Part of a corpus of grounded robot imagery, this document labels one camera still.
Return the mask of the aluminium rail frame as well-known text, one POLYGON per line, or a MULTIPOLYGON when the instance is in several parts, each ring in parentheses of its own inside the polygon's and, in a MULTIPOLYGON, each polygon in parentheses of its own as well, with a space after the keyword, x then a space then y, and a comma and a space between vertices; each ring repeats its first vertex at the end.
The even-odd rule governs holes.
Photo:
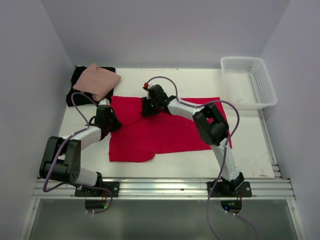
MULTIPOLYGON (((248 178, 251 200, 284 200, 292 220, 295 233, 299 240, 307 238, 302 221, 298 214, 295 194, 289 179, 282 179, 279 166, 276 162, 271 164, 275 173, 274 178, 248 178)), ((147 178, 147 177, 109 177, 105 182, 118 182, 115 189, 119 200, 206 200, 209 178, 147 178)), ((31 195, 26 219, 20 234, 21 240, 29 239, 33 223, 42 199, 76 199, 75 190, 71 186, 63 185, 55 191, 43 193, 38 179, 31 195)))

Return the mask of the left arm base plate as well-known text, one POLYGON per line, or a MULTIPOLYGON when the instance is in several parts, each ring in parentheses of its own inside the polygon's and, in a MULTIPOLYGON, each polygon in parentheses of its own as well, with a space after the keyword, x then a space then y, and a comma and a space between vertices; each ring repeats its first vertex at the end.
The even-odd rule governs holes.
POLYGON ((86 197, 86 198, 106 198, 113 196, 115 198, 118 197, 120 190, 120 183, 118 181, 103 181, 99 183, 97 186, 90 186, 81 188, 77 187, 74 195, 76 197, 86 197))

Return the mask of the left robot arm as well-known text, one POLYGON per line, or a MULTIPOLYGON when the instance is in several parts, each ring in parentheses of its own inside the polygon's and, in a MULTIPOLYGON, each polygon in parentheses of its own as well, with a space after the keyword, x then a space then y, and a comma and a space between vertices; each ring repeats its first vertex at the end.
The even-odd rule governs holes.
POLYGON ((45 180, 45 193, 63 184, 86 188, 95 197, 103 193, 102 174, 81 167, 81 152, 119 130, 122 123, 109 105, 98 105, 93 120, 69 136, 52 136, 47 140, 39 168, 39 177, 45 180))

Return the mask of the folded pink t shirt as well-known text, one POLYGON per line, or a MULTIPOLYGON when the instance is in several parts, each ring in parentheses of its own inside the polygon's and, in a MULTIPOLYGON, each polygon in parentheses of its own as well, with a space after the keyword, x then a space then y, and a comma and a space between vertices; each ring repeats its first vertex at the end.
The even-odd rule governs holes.
POLYGON ((121 76, 92 63, 73 86, 74 90, 92 94, 94 101, 101 101, 120 82, 121 76))

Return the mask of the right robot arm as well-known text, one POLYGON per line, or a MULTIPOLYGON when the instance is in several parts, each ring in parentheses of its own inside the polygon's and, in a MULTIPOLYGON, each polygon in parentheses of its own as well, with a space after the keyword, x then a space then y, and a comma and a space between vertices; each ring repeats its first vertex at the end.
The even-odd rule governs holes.
POLYGON ((194 122, 200 138, 211 147, 220 166, 219 178, 223 182, 223 192, 227 196, 235 196, 241 190, 244 176, 230 150, 234 132, 229 132, 229 124, 215 104, 216 101, 205 104, 187 102, 174 95, 167 96, 158 84, 152 86, 145 83, 143 89, 147 96, 141 99, 142 116, 166 113, 194 122))

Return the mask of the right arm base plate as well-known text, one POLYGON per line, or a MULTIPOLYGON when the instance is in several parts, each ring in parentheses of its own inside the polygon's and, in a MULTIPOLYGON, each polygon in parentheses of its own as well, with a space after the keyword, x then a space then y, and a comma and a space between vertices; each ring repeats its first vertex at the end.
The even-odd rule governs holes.
POLYGON ((253 196, 251 185, 248 181, 243 181, 238 187, 230 182, 219 180, 210 195, 211 198, 251 198, 253 196))

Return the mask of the folded black t shirt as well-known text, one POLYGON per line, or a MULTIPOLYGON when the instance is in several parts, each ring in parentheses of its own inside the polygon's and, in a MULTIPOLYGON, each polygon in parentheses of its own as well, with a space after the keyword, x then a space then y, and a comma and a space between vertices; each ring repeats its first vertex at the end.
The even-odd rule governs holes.
MULTIPOLYGON (((72 74, 72 77, 71 77, 71 80, 70 80, 70 90, 69 92, 67 93, 66 95, 66 104, 68 107, 73 107, 73 103, 72 103, 72 99, 71 99, 71 96, 73 93, 75 92, 80 92, 78 90, 75 90, 73 89, 74 85, 77 83, 78 79, 80 78, 81 74, 86 70, 87 67, 85 66, 76 66, 75 67, 75 70, 72 74)), ((116 68, 114 67, 101 67, 102 69, 105 69, 105 70, 108 70, 108 71, 111 71, 113 73, 116 73, 116 68)), ((90 99, 92 99, 96 104, 99 103, 99 101, 96 101, 93 99, 93 95, 91 93, 85 93, 86 96, 88 96, 90 99)), ((112 88, 110 90, 110 92, 104 97, 106 98, 110 103, 112 102, 112 96, 114 95, 114 88, 112 88)), ((80 95, 80 94, 76 94, 74 97, 73 97, 73 101, 75 103, 76 106, 83 106, 83 105, 90 105, 92 104, 92 102, 80 95)))

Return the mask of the white plastic basket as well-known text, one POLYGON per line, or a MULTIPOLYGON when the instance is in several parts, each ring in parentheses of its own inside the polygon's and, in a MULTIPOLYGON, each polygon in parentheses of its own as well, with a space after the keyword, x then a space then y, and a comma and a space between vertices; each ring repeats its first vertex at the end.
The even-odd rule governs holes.
POLYGON ((278 103, 269 71, 258 57, 226 56, 220 60, 227 99, 239 110, 262 110, 278 103))

